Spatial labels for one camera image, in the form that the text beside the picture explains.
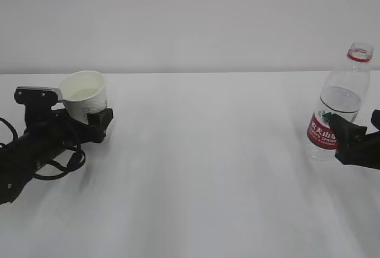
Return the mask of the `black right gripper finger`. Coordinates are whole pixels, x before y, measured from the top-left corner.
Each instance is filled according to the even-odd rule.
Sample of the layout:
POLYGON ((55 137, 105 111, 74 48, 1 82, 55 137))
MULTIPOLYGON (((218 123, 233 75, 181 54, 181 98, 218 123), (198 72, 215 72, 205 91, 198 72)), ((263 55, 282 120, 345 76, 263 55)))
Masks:
POLYGON ((347 148, 358 143, 367 132, 367 127, 349 122, 338 114, 330 117, 329 126, 336 137, 338 148, 347 148))
POLYGON ((380 130, 380 110, 374 110, 371 115, 371 124, 380 130))

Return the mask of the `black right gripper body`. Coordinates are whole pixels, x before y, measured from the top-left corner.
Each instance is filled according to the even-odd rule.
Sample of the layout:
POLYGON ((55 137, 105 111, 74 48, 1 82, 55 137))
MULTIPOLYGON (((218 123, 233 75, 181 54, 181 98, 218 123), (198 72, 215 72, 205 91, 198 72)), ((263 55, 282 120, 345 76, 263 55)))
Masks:
POLYGON ((343 165, 379 170, 379 132, 344 138, 338 143, 335 157, 343 165))

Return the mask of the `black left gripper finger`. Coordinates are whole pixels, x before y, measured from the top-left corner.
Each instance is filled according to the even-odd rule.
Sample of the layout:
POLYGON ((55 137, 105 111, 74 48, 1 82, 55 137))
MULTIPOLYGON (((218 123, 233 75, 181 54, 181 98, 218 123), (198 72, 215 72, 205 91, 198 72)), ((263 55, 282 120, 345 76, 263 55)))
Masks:
POLYGON ((106 108, 98 113, 86 114, 88 123, 82 123, 68 116, 71 126, 81 144, 103 142, 106 131, 113 120, 113 109, 106 108))

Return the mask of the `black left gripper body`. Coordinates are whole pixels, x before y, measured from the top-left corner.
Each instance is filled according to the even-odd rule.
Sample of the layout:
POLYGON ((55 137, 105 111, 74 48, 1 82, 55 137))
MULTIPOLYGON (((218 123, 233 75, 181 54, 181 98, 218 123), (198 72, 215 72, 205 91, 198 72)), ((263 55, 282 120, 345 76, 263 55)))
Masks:
POLYGON ((22 159, 41 163, 53 160, 64 151, 72 151, 75 163, 82 163, 86 155, 81 149, 76 121, 65 109, 32 110, 26 108, 26 129, 22 136, 22 159))

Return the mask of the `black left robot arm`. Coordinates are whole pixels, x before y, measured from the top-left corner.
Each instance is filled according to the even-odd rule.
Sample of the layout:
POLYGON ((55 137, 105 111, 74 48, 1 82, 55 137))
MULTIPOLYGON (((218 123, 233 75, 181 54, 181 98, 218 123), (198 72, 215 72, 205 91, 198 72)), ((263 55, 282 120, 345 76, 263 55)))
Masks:
POLYGON ((69 116, 65 109, 50 111, 32 123, 22 136, 8 121, 12 141, 1 144, 1 203, 12 203, 33 180, 53 181, 80 169, 86 162, 82 145, 99 144, 113 120, 113 110, 90 114, 88 124, 69 116))

